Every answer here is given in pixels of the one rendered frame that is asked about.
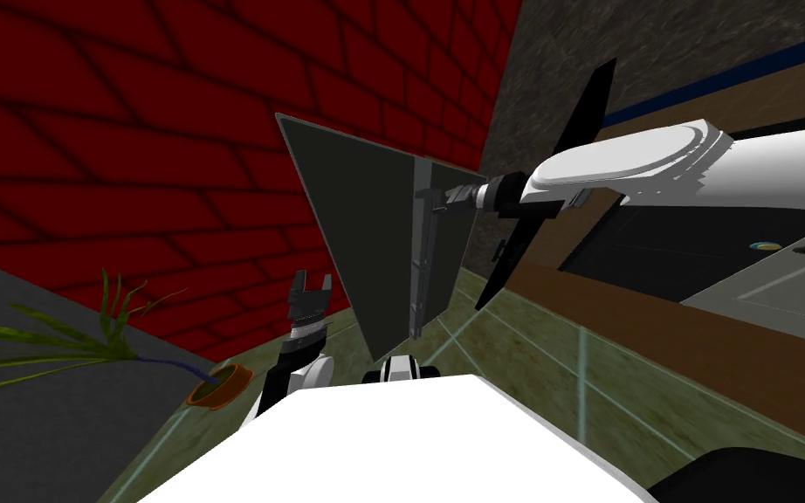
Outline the dark grey cupboard door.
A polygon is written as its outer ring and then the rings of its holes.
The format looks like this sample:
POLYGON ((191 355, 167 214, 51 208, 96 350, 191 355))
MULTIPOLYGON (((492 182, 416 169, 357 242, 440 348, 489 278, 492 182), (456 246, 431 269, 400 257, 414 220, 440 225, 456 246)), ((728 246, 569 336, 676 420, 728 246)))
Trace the dark grey cupboard door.
MULTIPOLYGON (((368 351, 380 360, 409 340, 415 190, 485 179, 286 114, 276 119, 368 351)), ((449 306, 476 215, 436 213, 424 327, 449 306)))

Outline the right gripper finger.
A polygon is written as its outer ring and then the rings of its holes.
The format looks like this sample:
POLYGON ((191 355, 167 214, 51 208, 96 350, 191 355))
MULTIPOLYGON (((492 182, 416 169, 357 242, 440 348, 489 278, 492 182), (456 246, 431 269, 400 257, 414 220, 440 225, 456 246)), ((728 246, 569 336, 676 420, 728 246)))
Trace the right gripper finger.
POLYGON ((467 186, 458 185, 451 189, 432 190, 433 213, 457 213, 467 210, 467 186))

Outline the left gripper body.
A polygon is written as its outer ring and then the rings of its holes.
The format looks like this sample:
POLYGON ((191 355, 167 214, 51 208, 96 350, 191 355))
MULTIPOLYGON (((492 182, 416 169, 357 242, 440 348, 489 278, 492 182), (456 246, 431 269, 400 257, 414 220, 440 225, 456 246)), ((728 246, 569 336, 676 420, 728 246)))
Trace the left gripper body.
POLYGON ((289 314, 292 330, 311 325, 324 319, 330 303, 330 291, 299 291, 288 296, 289 314))

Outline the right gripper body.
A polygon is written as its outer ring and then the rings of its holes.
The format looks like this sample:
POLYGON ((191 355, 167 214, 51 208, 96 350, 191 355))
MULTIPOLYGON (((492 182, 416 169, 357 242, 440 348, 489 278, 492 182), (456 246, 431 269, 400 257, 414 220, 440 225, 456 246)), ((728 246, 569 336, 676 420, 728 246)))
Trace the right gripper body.
POLYGON ((466 184, 459 190, 459 202, 465 208, 482 211, 495 211, 497 183, 466 184))

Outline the brown cupboard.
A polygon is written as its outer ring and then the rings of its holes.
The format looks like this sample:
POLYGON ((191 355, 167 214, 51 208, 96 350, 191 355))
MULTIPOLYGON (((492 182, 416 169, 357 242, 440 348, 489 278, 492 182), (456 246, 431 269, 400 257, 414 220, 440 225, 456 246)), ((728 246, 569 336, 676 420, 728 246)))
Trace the brown cupboard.
MULTIPOLYGON (((617 110, 603 133, 702 111, 753 137, 805 127, 805 41, 617 110)), ((620 217, 614 202, 604 189, 545 223, 508 288, 805 436, 805 342, 572 273, 588 241, 620 217)))

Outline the black flat panel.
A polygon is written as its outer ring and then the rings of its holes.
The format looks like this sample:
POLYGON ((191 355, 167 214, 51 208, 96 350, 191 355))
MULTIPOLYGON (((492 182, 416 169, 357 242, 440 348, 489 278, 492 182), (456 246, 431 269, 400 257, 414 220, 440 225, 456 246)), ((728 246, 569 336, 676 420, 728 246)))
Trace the black flat panel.
MULTIPOLYGON (((615 68, 616 59, 611 59, 593 71, 555 144, 554 155, 595 140, 602 129, 615 68)), ((495 213, 500 219, 515 218, 517 224, 506 245, 498 248, 495 254, 495 266, 475 305, 477 311, 483 309, 506 286, 542 224, 547 219, 557 217, 569 200, 567 196, 551 196, 542 189, 538 201, 527 202, 524 190, 529 185, 529 179, 526 173, 516 171, 490 181, 496 182, 498 188, 495 211, 485 212, 495 213)))

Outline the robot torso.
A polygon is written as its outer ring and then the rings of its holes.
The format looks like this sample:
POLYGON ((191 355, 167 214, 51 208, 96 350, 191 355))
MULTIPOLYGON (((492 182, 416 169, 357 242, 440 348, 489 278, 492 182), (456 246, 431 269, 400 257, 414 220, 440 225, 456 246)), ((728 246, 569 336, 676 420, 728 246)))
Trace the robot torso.
POLYGON ((481 376, 298 390, 139 503, 657 503, 481 376))

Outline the green plant in orange pot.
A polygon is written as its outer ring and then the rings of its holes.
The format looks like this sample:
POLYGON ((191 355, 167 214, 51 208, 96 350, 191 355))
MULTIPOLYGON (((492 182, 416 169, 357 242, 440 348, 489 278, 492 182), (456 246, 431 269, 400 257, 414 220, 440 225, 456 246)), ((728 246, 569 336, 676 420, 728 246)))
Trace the green plant in orange pot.
POLYGON ((188 363, 171 359, 152 358, 140 355, 132 349, 125 330, 134 314, 142 319, 149 311, 183 290, 169 293, 141 307, 130 307, 133 295, 148 284, 143 281, 135 289, 123 293, 122 277, 117 275, 116 288, 110 288, 107 271, 103 269, 102 294, 99 310, 99 326, 101 338, 79 331, 54 317, 44 314, 27 305, 12 303, 10 307, 53 330, 51 334, 32 332, 14 327, 0 326, 0 341, 13 342, 26 347, 39 348, 37 353, 19 354, 0 358, 0 369, 27 366, 41 363, 63 364, 61 368, 48 369, 35 374, 18 376, 14 379, 0 381, 0 389, 42 378, 58 372, 100 365, 112 362, 145 362, 163 364, 189 372, 200 380, 200 383, 185 399, 189 407, 220 410, 236 400, 251 384, 254 372, 239 364, 226 364, 212 373, 194 367, 188 363))

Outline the grey bar handle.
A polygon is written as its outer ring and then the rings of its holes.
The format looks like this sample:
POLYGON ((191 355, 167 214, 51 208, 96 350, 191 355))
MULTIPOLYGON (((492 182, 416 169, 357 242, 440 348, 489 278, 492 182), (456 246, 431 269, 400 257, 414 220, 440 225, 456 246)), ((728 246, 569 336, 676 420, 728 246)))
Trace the grey bar handle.
POLYGON ((440 189, 417 189, 413 200, 412 268, 410 283, 409 338, 413 341, 422 335, 430 283, 436 231, 437 210, 442 210, 443 192, 440 189))

